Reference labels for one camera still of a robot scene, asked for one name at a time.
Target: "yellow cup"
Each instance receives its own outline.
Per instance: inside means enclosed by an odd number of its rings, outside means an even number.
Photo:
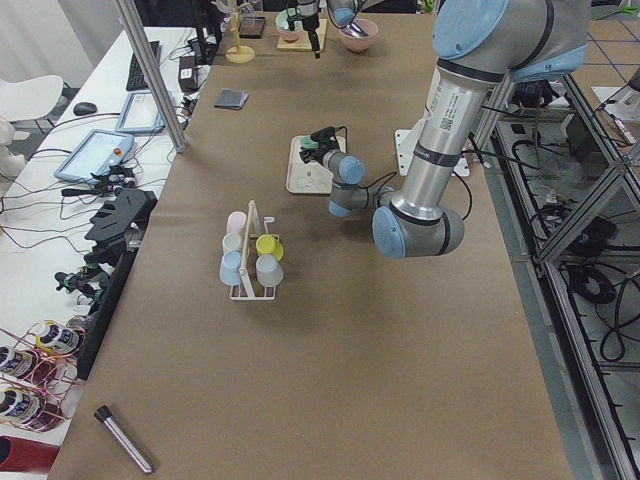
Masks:
[[[275,236],[268,233],[258,237],[258,240],[256,240],[256,250],[258,251],[258,255],[271,254],[276,257],[276,260],[278,261],[282,260],[282,257],[284,257],[284,248],[282,248],[282,244]]]

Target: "bottle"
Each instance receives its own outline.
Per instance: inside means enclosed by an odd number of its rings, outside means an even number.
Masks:
[[[39,360],[35,352],[8,346],[0,347],[0,372],[18,380],[41,386],[51,377],[55,368],[54,364]]]
[[[69,355],[82,345],[78,332],[56,322],[41,323],[33,333],[36,335],[36,346],[47,353]]]
[[[0,393],[0,418],[36,432],[47,432],[63,420],[60,407],[14,388]]]

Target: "white cup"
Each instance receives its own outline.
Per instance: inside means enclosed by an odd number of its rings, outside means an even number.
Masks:
[[[222,252],[240,252],[244,239],[239,233],[227,233],[222,239]]]
[[[242,283],[240,276],[240,262],[242,255],[240,252],[229,252],[222,256],[220,261],[220,281],[225,285],[233,287]]]
[[[276,257],[267,253],[260,255],[256,262],[256,276],[263,287],[275,287],[282,282],[284,270]]]
[[[244,212],[231,212],[227,217],[227,233],[239,233],[244,235],[247,226],[247,214]]]

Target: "red cup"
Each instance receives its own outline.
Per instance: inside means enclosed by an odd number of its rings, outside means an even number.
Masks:
[[[49,473],[60,447],[17,437],[0,437],[0,472]]]

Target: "blue joint cap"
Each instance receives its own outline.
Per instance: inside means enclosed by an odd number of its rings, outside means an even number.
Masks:
[[[333,21],[340,28],[344,28],[349,25],[355,18],[355,13],[350,8],[342,7],[333,11]]]
[[[373,214],[373,241],[387,258],[404,258],[406,249],[398,219],[389,207],[380,207]]]
[[[528,65],[512,73],[513,82],[550,80],[577,70],[587,54],[587,45],[574,48],[540,63]]]
[[[509,0],[447,0],[433,29],[433,49],[445,60],[475,50],[495,30]]]
[[[333,200],[329,200],[329,213],[331,215],[335,215],[336,217],[345,218],[351,215],[351,210],[347,210],[346,208],[338,205]]]
[[[357,185],[364,178],[364,164],[353,155],[347,155],[340,161],[338,173],[344,183]]]

